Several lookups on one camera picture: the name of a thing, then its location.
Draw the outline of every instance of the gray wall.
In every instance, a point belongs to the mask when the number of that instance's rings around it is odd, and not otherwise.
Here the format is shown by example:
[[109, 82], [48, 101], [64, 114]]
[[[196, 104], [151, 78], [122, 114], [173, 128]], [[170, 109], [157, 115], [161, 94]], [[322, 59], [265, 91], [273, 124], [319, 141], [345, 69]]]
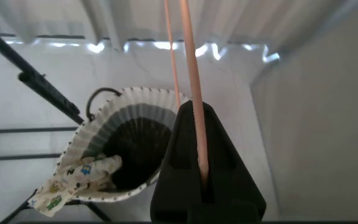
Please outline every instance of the gray wall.
[[358, 10], [252, 94], [282, 217], [358, 220]]

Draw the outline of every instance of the patterned cloth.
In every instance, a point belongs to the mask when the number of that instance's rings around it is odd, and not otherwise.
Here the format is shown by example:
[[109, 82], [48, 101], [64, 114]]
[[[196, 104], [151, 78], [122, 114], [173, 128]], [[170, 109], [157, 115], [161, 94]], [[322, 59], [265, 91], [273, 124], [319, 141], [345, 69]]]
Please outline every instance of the patterned cloth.
[[119, 156], [106, 158], [104, 154], [86, 157], [68, 166], [41, 186], [28, 200], [31, 207], [52, 217], [76, 192], [84, 189], [102, 189], [111, 183], [110, 174], [122, 166]]

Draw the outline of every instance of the string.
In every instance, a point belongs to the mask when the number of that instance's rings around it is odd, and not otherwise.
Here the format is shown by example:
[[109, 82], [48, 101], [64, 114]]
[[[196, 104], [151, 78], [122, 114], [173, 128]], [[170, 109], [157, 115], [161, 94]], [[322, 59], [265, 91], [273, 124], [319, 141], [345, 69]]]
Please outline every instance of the string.
[[175, 53], [173, 52], [173, 40], [172, 40], [171, 21], [170, 21], [170, 16], [169, 16], [168, 0], [165, 0], [165, 20], [167, 22], [167, 31], [168, 31], [168, 38], [169, 38], [169, 44], [170, 44], [171, 64], [172, 64], [172, 70], [173, 70], [173, 81], [175, 83], [175, 95], [176, 95], [176, 99], [177, 99], [177, 107], [179, 109], [181, 103], [180, 103], [180, 95], [179, 95], [177, 63], [175, 60]]
[[193, 112], [196, 126], [198, 166], [200, 168], [201, 183], [206, 188], [208, 181], [208, 151], [205, 133], [205, 120], [203, 99], [201, 97], [200, 76], [198, 75], [198, 65], [195, 55], [193, 31], [191, 29], [190, 10], [187, 0], [180, 0], [180, 14], [183, 26], [183, 35], [186, 48], [187, 67], [189, 71], [191, 94], [193, 95]]

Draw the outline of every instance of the basket handle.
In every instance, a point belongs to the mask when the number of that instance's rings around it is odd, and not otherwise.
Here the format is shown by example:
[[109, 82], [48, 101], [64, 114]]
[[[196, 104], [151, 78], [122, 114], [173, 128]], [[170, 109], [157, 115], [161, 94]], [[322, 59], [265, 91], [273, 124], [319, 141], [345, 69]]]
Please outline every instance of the basket handle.
[[88, 102], [86, 103], [86, 117], [89, 119], [89, 121], [93, 121], [94, 120], [94, 114], [91, 114], [90, 109], [91, 109], [91, 103], [93, 101], [93, 99], [101, 92], [103, 91], [110, 91], [112, 93], [115, 93], [117, 96], [121, 96], [122, 93], [118, 92], [117, 90], [113, 89], [113, 88], [100, 88], [97, 89], [94, 93], [92, 93], [92, 95], [90, 96], [90, 98], [88, 99]]

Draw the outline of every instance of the white floor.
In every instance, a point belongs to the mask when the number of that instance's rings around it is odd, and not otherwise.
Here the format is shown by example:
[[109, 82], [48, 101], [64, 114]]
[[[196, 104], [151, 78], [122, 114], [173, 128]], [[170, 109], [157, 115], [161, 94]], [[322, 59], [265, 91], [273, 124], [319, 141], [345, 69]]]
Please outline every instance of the white floor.
[[[158, 49], [151, 42], [131, 42], [127, 52], [111, 50], [106, 44], [97, 54], [81, 42], [62, 41], [59, 43], [66, 45], [58, 45], [61, 47], [46, 43], [50, 40], [12, 46], [77, 105], [83, 118], [88, 97], [102, 86], [173, 89], [169, 51]], [[261, 54], [248, 52], [240, 45], [230, 45], [226, 54], [216, 60], [211, 45], [207, 47], [207, 52], [198, 57], [203, 100], [215, 109], [262, 192], [267, 202], [264, 219], [276, 220], [276, 197], [247, 84], [262, 68]], [[191, 95], [183, 45], [178, 44], [175, 52], [180, 90]], [[23, 85], [17, 79], [18, 73], [19, 70], [0, 55], [0, 128], [76, 125]], [[97, 97], [93, 110], [108, 97], [108, 93]], [[0, 134], [0, 156], [61, 152], [71, 135], [71, 132]], [[0, 220], [53, 174], [55, 163], [55, 159], [0, 162]], [[149, 220], [153, 190], [151, 187], [129, 200], [103, 204], [101, 208], [114, 220]]]

